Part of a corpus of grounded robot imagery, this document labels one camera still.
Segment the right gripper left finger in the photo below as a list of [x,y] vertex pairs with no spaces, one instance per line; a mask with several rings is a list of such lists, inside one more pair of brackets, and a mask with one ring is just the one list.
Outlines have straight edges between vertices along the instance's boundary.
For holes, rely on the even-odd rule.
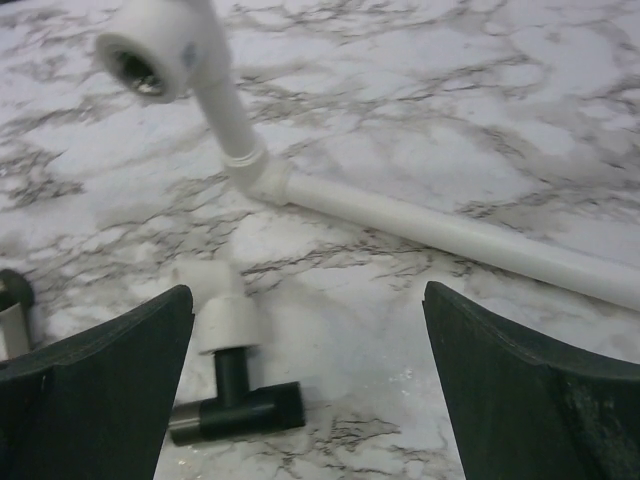
[[194,315],[174,286],[1,365],[4,479],[151,479]]

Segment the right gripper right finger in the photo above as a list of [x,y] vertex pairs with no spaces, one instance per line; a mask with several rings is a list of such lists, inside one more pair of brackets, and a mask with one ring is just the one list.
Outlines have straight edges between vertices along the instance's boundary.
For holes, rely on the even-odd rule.
[[639,367],[431,281],[423,310],[468,479],[636,479]]

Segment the small white pipe elbow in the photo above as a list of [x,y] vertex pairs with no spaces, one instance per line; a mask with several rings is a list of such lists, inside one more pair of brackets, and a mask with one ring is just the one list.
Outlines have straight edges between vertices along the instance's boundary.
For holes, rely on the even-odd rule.
[[255,347],[263,343],[263,328],[255,301],[231,263],[222,260],[182,260],[174,264],[172,280],[189,287],[195,315],[197,352]]

